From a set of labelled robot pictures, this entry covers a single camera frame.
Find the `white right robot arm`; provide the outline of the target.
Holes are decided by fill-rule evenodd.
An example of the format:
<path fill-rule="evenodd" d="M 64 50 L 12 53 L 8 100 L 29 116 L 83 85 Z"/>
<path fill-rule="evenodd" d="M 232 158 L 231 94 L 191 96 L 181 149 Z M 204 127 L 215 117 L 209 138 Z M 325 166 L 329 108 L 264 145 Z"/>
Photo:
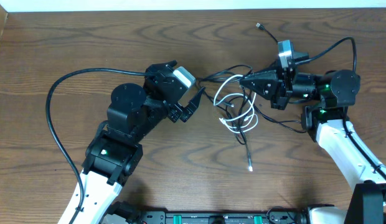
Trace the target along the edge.
<path fill-rule="evenodd" d="M 355 104 L 360 76 L 355 70 L 331 70 L 324 75 L 301 73 L 298 66 L 312 59 L 288 50 L 268 68 L 240 80 L 241 86 L 286 108 L 290 98 L 315 100 L 303 107 L 302 128 L 333 159 L 353 191 L 349 208 L 333 205 L 307 207 L 297 223 L 386 223 L 386 166 L 360 139 L 347 110 Z"/>

